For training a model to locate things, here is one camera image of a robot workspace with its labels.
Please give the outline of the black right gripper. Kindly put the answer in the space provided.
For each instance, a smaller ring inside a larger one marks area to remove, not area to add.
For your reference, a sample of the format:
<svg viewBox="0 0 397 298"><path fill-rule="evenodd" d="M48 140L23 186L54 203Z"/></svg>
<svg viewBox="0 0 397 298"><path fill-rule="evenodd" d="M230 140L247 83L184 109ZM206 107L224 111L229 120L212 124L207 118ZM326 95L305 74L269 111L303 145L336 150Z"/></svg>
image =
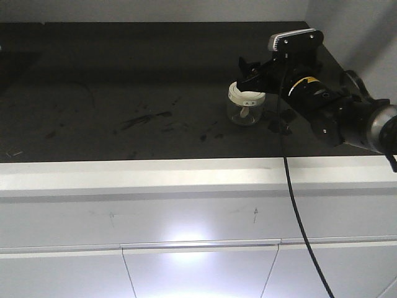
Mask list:
<svg viewBox="0 0 397 298"><path fill-rule="evenodd" d="M282 91L292 96L295 91L319 95L323 88L316 75L322 64L318 60L318 51L301 53L273 53L265 62L247 62L239 57L238 66L243 78L237 80L241 92L276 94Z"/></svg>

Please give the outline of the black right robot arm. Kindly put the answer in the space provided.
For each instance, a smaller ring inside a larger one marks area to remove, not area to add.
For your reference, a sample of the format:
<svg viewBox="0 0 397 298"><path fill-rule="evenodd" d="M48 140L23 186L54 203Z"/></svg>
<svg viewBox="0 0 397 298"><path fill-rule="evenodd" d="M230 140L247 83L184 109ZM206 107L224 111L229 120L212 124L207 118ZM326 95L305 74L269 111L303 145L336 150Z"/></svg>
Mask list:
<svg viewBox="0 0 397 298"><path fill-rule="evenodd" d="M380 153L396 170L396 105L374 99L353 71L344 71L340 90L318 79L317 51L273 52L265 63L239 58L240 91L276 94L311 125L330 147L348 144Z"/></svg>

